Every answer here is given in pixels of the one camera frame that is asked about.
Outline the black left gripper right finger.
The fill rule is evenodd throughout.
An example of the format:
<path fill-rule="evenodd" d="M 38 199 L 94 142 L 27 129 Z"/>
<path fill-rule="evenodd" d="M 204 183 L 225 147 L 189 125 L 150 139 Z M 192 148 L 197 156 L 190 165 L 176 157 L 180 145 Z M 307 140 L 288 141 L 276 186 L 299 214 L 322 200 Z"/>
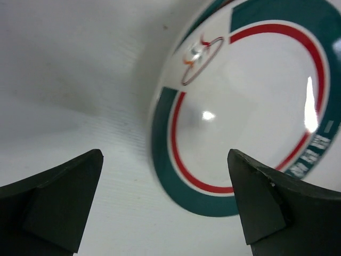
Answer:
<path fill-rule="evenodd" d="M 228 169 L 253 255 L 340 255 L 340 193 L 231 149 Z"/>

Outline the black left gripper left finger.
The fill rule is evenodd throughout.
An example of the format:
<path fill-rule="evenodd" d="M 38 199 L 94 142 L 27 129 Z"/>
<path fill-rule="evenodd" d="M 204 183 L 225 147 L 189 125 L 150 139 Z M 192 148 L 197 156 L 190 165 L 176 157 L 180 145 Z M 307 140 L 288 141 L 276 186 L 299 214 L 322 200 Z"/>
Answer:
<path fill-rule="evenodd" d="M 103 166 L 92 149 L 1 187 L 1 255 L 78 252 Z"/>

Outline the plain white plate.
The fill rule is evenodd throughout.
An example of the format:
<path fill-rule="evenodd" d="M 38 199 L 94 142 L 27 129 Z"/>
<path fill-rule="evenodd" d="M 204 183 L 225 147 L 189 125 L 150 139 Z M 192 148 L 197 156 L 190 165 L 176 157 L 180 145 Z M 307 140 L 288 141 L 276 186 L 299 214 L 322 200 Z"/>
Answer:
<path fill-rule="evenodd" d="M 340 190 L 340 1 L 205 1 L 171 48 L 150 111 L 149 154 L 178 207 L 238 213 L 238 149 Z"/>

